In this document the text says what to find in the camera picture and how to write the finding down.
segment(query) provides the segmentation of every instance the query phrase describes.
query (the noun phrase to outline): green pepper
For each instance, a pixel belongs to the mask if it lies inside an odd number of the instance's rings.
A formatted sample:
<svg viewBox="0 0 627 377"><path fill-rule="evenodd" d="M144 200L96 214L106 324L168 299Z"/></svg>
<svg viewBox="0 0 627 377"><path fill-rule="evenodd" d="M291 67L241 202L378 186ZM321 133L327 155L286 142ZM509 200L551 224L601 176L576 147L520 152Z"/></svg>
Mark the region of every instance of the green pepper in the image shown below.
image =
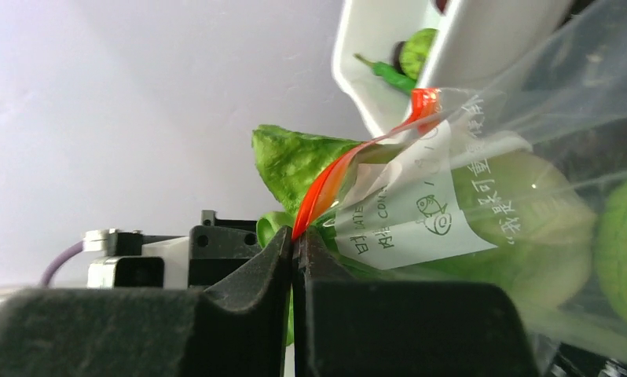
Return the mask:
<svg viewBox="0 0 627 377"><path fill-rule="evenodd" d="M411 90L414 90L416 88L416 80L411 79L406 75L402 75L401 73L399 73L399 71L397 71L397 69L395 69L388 63L384 63L382 61L375 62L367 60L359 53L354 54L354 57L362 63L366 64L367 67L371 68L374 72L374 75L382 78L383 81L385 81L390 86L393 86L407 94L411 94Z"/></svg>

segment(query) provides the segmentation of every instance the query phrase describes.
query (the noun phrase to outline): purple cable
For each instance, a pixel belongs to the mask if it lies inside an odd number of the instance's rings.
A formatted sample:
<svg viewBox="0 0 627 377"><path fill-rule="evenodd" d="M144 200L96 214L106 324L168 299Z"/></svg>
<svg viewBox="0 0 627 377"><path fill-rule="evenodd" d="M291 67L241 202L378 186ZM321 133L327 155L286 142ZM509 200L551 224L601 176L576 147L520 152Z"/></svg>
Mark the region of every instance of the purple cable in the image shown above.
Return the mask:
<svg viewBox="0 0 627 377"><path fill-rule="evenodd" d="M45 272L41 276L41 281L39 285L41 287L49 287L50 283L52 282L52 278L57 273L57 271L59 271L61 266L63 266L64 263L68 262L69 259L75 257L77 254L80 254L82 252L83 242L80 241L66 249L63 253L59 254L59 256L51 261L51 263L45 269Z"/></svg>

